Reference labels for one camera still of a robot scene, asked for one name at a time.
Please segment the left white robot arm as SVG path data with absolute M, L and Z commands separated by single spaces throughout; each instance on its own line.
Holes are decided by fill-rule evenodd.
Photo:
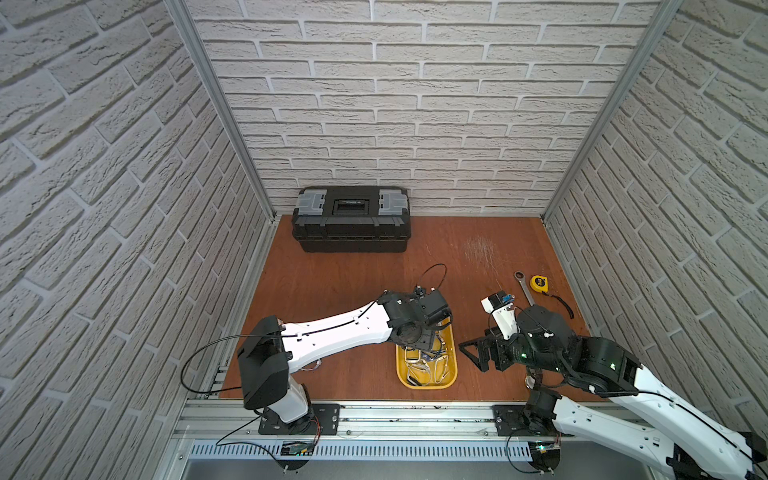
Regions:
M 355 310 L 303 323 L 261 319 L 236 357 L 244 408 L 266 409 L 291 424 L 310 414 L 311 403 L 293 374 L 309 364 L 356 347 L 393 343 L 430 352 L 436 335 L 451 324 L 439 290 L 385 291 Z

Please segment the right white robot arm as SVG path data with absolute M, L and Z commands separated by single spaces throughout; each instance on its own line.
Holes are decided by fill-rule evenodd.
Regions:
M 675 479 L 760 479 L 767 475 L 765 440 L 707 417 L 659 380 L 618 343 L 576 334 L 540 305 L 487 305 L 497 326 L 460 344 L 481 371 L 513 365 L 552 371 L 565 384 L 608 399 L 643 419 L 631 423 L 586 407 L 543 385 L 523 409 L 526 430 L 555 430 L 620 452 Z

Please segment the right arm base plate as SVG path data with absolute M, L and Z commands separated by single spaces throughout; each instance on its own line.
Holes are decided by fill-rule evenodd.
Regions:
M 525 413 L 522 404 L 495 404 L 491 406 L 496 433 L 499 437 L 534 436 L 557 437 L 557 431 L 550 419 Z

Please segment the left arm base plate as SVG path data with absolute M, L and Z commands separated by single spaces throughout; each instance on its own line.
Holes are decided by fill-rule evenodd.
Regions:
M 265 408 L 258 432 L 260 435 L 334 436 L 338 431 L 340 409 L 338 403 L 312 403 L 305 416 L 286 423 L 276 412 Z

